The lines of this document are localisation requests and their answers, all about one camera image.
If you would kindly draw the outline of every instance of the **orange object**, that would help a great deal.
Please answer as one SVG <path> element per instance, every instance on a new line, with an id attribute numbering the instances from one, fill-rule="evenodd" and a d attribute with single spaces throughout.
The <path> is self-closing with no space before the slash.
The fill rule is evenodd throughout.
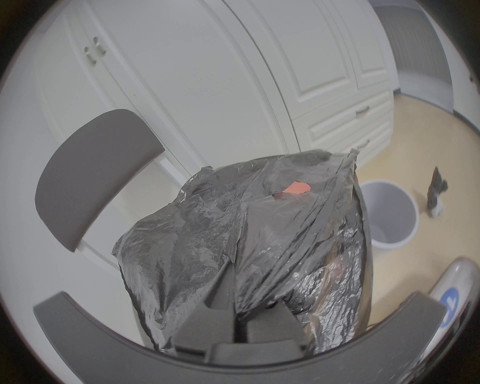
<path id="1" fill-rule="evenodd" d="M 306 192 L 311 192 L 310 185 L 307 183 L 302 183 L 301 181 L 295 181 L 293 182 L 287 189 L 285 189 L 283 192 L 286 193 L 294 193 L 294 194 L 302 194 Z"/>

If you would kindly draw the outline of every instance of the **drawer handle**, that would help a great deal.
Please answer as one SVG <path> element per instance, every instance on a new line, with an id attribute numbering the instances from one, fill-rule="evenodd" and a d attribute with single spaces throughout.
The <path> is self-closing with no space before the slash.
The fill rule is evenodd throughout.
<path id="1" fill-rule="evenodd" d="M 363 115 L 364 113 L 367 113 L 369 110 L 370 110 L 370 106 L 367 105 L 364 109 L 357 111 L 357 117 L 360 115 Z"/>
<path id="2" fill-rule="evenodd" d="M 357 149 L 358 149 L 358 150 L 363 149 L 363 148 L 365 148 L 368 144 L 370 144 L 370 139 L 368 139 L 368 140 L 367 140 L 366 142 L 364 142 L 363 144 L 359 145 L 359 146 L 357 147 Z"/>
<path id="3" fill-rule="evenodd" d="M 95 48 L 100 52 L 100 55 L 105 56 L 107 51 L 100 45 L 100 41 L 98 40 L 98 37 L 95 36 L 93 38 L 93 43 L 95 44 Z"/>
<path id="4" fill-rule="evenodd" d="M 85 47 L 84 51 L 85 51 L 85 56 L 87 56 L 87 59 L 90 62 L 90 64 L 95 65 L 96 60 L 90 54 L 90 50 L 88 49 L 88 47 Z"/>

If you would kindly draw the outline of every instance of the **white trash can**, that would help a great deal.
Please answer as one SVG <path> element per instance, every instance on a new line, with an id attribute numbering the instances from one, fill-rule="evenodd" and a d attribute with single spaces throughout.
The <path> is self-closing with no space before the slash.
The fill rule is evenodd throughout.
<path id="1" fill-rule="evenodd" d="M 372 234 L 372 253 L 378 259 L 412 240 L 419 212 L 410 194 L 387 180 L 371 180 L 361 186 Z"/>

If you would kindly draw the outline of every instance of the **blue circle logo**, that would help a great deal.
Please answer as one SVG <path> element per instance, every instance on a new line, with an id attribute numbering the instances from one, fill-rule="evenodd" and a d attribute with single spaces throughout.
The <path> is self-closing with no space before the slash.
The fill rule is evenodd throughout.
<path id="1" fill-rule="evenodd" d="M 445 328 L 447 325 L 450 324 L 458 308 L 459 301 L 460 300 L 458 291 L 455 288 L 450 288 L 447 292 L 444 293 L 444 295 L 440 299 L 440 303 L 447 307 L 447 313 L 445 314 L 444 320 L 440 325 L 440 329 Z"/>

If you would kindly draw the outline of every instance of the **trash bag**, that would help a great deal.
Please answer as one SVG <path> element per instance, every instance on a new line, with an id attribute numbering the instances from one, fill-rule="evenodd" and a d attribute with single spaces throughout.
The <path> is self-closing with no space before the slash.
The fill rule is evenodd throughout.
<path id="1" fill-rule="evenodd" d="M 124 234 L 112 253 L 155 348 L 168 345 L 227 259 L 240 318 L 283 299 L 312 352 L 364 331 L 372 261 L 356 156 L 317 150 L 203 168 Z M 297 180 L 311 192 L 283 192 Z"/>

